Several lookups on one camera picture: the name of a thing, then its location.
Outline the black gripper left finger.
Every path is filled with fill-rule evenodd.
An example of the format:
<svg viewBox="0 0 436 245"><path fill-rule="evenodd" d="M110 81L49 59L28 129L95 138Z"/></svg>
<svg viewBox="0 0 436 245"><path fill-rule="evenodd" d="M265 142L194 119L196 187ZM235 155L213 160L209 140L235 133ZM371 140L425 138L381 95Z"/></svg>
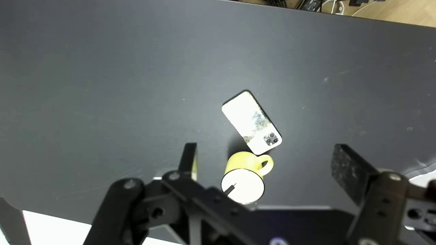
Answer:
<svg viewBox="0 0 436 245"><path fill-rule="evenodd" d="M178 170L188 174L192 179L197 179L197 144L186 142L183 145Z"/></svg>

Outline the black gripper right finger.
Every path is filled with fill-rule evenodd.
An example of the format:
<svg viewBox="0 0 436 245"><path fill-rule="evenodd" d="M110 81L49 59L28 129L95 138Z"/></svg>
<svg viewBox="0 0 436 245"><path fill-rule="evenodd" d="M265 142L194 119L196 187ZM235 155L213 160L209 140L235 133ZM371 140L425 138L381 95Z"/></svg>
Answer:
<svg viewBox="0 0 436 245"><path fill-rule="evenodd" d="M378 174L366 159L347 144L335 144L331 157L331 175L355 205L359 205L370 180Z"/></svg>

